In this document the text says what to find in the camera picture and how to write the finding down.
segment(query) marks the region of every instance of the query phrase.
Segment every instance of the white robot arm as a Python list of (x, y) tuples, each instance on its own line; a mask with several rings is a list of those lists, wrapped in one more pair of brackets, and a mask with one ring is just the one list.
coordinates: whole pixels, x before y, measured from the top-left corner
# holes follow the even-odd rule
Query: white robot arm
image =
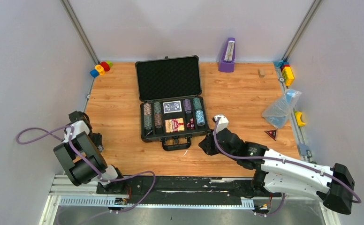
[(285, 156), (264, 145), (244, 142), (228, 130), (229, 121), (222, 114), (213, 121), (214, 131), (210, 130), (199, 146), (207, 155), (221, 153), (246, 169), (255, 169), (251, 187), (256, 192), (305, 196), (333, 211), (351, 213), (355, 182), (346, 166), (315, 165)]

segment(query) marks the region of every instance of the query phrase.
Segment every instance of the toy block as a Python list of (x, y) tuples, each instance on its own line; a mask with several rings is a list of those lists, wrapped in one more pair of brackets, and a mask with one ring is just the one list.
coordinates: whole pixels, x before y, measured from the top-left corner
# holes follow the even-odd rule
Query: toy block
[(107, 62), (101, 62), (100, 65), (103, 67), (105, 72), (110, 70), (110, 66), (109, 66), (109, 64)]
[(106, 63), (109, 65), (109, 67), (111, 68), (113, 66), (113, 63), (111, 61), (106, 61)]
[(262, 77), (265, 77), (265, 71), (264, 71), (264, 69), (261, 68), (261, 69), (258, 70), (258, 76), (261, 77), (261, 78)]
[(95, 69), (99, 72), (99, 75), (105, 74), (105, 69), (103, 69), (103, 67), (101, 65), (96, 65)]
[(273, 62), (275, 68), (280, 68), (283, 65), (283, 60)]
[(290, 64), (283, 64), (281, 67), (280, 67), (280, 70), (283, 71), (284, 67), (289, 67)]
[(293, 71), (291, 70), (291, 67), (284, 67), (284, 69), (281, 72), (283, 74), (286, 86), (290, 86), (292, 82), (294, 81), (294, 75)]
[(302, 122), (302, 112), (300, 111), (295, 111), (294, 112), (295, 118), (296, 118), (296, 123), (298, 124), (298, 126), (302, 127), (305, 126), (306, 123)]
[(99, 76), (99, 72), (98, 72), (97, 70), (95, 70), (95, 69), (91, 70), (90, 74), (91, 74), (91, 76), (92, 76), (93, 78), (95, 78), (95, 77)]

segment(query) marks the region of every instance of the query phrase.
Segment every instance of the yellow clip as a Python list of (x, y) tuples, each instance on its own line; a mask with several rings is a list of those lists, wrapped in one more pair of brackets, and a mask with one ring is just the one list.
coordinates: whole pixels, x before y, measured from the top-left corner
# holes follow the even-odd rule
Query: yellow clip
[(300, 127), (305, 126), (306, 123), (302, 122), (302, 119), (301, 119), (302, 112), (295, 111), (294, 114), (295, 114), (296, 123), (298, 124), (298, 126), (300, 126)]

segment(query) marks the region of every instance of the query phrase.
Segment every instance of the black triangle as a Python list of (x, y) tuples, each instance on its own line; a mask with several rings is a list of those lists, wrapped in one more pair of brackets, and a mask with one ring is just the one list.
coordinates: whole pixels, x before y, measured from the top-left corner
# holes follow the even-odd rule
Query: black triangle
[(273, 138), (273, 140), (276, 141), (277, 129), (276, 130), (266, 130), (265, 133), (267, 133), (271, 138)]

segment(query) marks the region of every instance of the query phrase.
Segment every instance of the blue poker chip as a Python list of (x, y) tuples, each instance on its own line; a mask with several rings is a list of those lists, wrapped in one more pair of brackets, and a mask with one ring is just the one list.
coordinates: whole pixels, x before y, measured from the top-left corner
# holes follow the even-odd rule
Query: blue poker chip
[(196, 121), (198, 126), (204, 126), (205, 120), (204, 120), (204, 113), (202, 110), (196, 111)]

